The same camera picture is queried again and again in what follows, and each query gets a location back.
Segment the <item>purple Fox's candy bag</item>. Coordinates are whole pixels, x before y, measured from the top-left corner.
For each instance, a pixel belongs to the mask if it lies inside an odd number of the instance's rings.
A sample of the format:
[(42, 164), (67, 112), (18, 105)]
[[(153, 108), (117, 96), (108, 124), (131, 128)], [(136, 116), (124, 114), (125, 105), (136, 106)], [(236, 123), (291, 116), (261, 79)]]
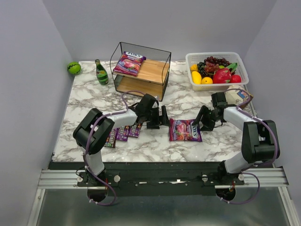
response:
[(202, 142), (200, 126), (193, 125), (194, 120), (170, 119), (169, 141)]
[(137, 77), (142, 63), (146, 60), (143, 55), (124, 51), (113, 71)]

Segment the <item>purple m&m's bag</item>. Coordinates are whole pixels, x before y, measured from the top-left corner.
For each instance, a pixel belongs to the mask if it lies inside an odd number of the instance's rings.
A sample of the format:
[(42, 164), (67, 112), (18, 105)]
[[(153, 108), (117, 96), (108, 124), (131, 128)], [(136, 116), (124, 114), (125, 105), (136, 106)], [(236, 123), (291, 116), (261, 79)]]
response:
[(109, 136), (106, 139), (104, 147), (107, 147), (107, 148), (115, 148), (116, 147), (116, 131), (115, 130), (112, 130), (109, 133)]
[(132, 125), (129, 127), (129, 131), (128, 131), (128, 136), (129, 137), (135, 137), (138, 138), (139, 137), (139, 133), (141, 130), (142, 124), (137, 124), (137, 125)]
[(119, 141), (127, 141), (130, 126), (121, 126), (116, 128), (116, 139)]

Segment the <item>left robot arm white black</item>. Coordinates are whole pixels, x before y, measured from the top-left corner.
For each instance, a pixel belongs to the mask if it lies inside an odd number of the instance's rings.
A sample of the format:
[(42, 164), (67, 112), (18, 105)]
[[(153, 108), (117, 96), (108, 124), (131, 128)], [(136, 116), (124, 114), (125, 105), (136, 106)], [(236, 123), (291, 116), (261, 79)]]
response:
[(73, 132), (77, 145), (83, 149), (86, 171), (98, 177), (105, 170), (101, 149), (112, 130), (144, 122), (149, 129), (170, 125), (166, 107), (159, 106), (159, 101), (150, 94), (145, 94), (139, 102), (131, 106), (125, 104), (124, 109), (114, 112), (103, 113), (92, 108)]

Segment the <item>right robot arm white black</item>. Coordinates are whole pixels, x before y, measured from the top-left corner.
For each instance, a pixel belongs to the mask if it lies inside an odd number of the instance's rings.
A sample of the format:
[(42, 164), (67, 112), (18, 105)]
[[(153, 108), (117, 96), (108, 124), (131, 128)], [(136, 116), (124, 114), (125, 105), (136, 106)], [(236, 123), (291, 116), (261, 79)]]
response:
[(241, 151), (222, 161), (219, 173), (239, 174), (255, 165), (271, 165), (280, 156), (277, 128), (273, 120), (262, 120), (243, 111), (241, 105), (229, 104), (225, 92), (211, 95), (213, 109), (201, 107), (192, 125), (201, 131), (212, 131), (215, 123), (229, 122), (242, 131)]

